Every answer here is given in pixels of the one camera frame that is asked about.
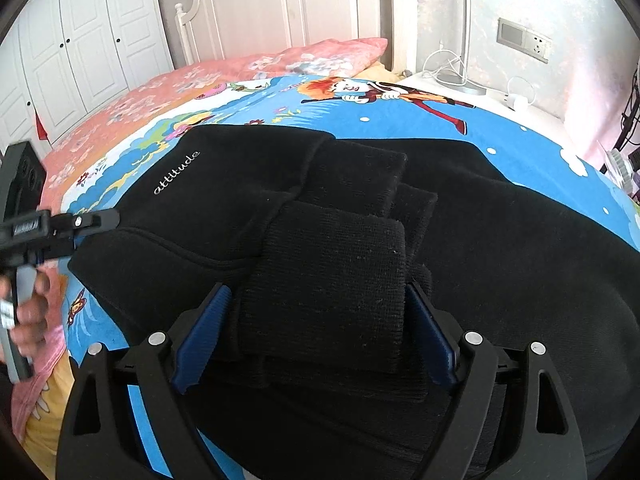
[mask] cartoon character print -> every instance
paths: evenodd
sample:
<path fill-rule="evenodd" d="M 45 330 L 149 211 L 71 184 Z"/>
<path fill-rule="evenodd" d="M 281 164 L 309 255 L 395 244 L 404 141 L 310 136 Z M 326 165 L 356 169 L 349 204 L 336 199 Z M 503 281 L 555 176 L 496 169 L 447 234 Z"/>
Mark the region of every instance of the cartoon character print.
<path fill-rule="evenodd" d="M 426 102 L 431 101 L 448 105 L 459 105 L 466 108 L 475 108 L 475 106 L 463 103 L 462 101 L 456 101 L 441 95 L 416 90 L 415 88 L 409 88 L 397 83 L 355 81 L 353 79 L 333 76 L 302 83 L 302 85 L 298 87 L 298 92 L 311 98 L 303 100 L 303 103 L 331 99 L 357 104 L 368 104 L 375 102 L 377 99 L 402 99 L 409 103 L 413 103 L 430 114 L 453 124 L 461 135 L 466 135 L 465 121 L 435 110 L 427 105 Z"/>
<path fill-rule="evenodd" d="M 68 316 L 66 318 L 66 325 L 67 326 L 73 325 L 74 319 L 76 318 L 76 315 L 82 309 L 84 309 L 84 306 L 86 305 L 86 298 L 84 297 L 84 291 L 85 291 L 85 289 L 83 288 L 78 293 L 78 295 L 76 296 L 74 302 L 71 304 L 71 307 L 69 307 Z"/>
<path fill-rule="evenodd" d="M 226 90 L 226 83 L 220 83 L 219 85 L 215 85 L 213 88 L 203 92 L 199 96 L 196 96 L 196 99 L 206 99 L 207 97 L 212 97 L 214 95 L 218 95 Z"/>
<path fill-rule="evenodd" d="M 236 92 L 257 92 L 258 90 L 264 90 L 265 88 L 268 88 L 269 85 L 270 83 L 268 81 L 264 84 L 251 87 L 238 83 L 229 83 L 229 88 L 235 90 Z"/>
<path fill-rule="evenodd" d="M 194 126 L 203 123 L 207 119 L 211 119 L 214 115 L 211 112 L 201 112 L 194 114 L 191 117 L 181 120 L 174 124 L 174 130 L 166 136 L 166 140 L 177 139 L 183 136 L 186 132 L 191 130 Z"/>

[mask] blue bedsheet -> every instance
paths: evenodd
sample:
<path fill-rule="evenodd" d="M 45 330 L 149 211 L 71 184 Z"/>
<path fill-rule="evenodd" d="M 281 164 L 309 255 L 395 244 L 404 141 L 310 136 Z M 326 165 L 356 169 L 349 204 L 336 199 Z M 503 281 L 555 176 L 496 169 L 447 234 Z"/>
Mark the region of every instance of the blue bedsheet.
<path fill-rule="evenodd" d="M 78 213 L 115 206 L 181 135 L 196 124 L 211 123 L 300 126 L 343 139 L 419 137 L 470 142 L 514 184 L 565 204 L 640 250 L 640 216 L 634 203 L 597 170 L 546 137 L 433 94 L 343 78 L 284 76 L 229 84 L 223 92 L 181 105 L 105 154 L 88 170 L 86 179 L 67 191 L 63 210 Z M 60 272 L 69 274 L 64 261 Z M 67 345 L 78 362 L 95 341 L 110 349 L 127 346 L 120 330 L 72 275 L 63 312 Z M 136 388 L 130 389 L 130 396 L 150 462 L 169 475 Z M 230 480 L 244 479 L 239 466 L 206 443 Z"/>

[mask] wardrobe door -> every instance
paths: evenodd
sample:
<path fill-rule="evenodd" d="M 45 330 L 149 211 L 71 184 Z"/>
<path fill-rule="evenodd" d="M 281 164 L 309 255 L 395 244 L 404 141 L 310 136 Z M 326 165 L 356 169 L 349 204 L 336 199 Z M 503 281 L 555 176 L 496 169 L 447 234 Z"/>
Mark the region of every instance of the wardrobe door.
<path fill-rule="evenodd" d="M 36 117 L 22 70 L 18 28 L 14 25 L 0 44 L 0 149 L 21 140 L 30 140 L 40 158 L 51 151 L 46 140 L 39 140 Z"/>
<path fill-rule="evenodd" d="M 157 0 L 107 0 L 107 6 L 130 89 L 174 69 Z"/>
<path fill-rule="evenodd" d="M 86 115 L 66 55 L 59 0 L 30 0 L 18 19 L 29 92 L 54 142 Z"/>
<path fill-rule="evenodd" d="M 106 0 L 60 0 L 65 45 L 87 111 L 127 88 Z"/>

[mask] red flag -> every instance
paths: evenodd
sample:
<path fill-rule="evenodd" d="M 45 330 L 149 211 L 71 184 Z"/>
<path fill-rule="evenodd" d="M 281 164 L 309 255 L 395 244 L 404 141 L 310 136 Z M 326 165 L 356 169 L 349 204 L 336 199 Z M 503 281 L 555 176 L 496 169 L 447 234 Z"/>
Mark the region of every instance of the red flag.
<path fill-rule="evenodd" d="M 38 113 L 36 112 L 36 130 L 38 132 L 38 138 L 40 140 L 49 140 L 49 137 L 47 137 L 47 133 L 44 130 L 44 127 L 42 126 L 42 123 L 40 122 L 40 118 L 38 117 Z"/>

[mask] lamp base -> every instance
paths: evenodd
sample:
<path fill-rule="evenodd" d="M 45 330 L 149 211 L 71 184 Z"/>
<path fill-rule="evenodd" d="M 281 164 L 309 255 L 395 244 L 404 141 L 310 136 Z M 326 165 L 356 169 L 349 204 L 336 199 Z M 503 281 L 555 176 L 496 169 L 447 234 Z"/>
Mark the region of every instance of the lamp base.
<path fill-rule="evenodd" d="M 461 85 L 463 79 L 457 74 L 441 75 L 438 77 L 438 79 L 436 79 L 436 81 L 446 88 L 458 90 L 460 92 L 464 92 L 465 94 L 486 95 L 486 88 L 477 85 L 473 81 L 467 80 L 464 85 Z"/>

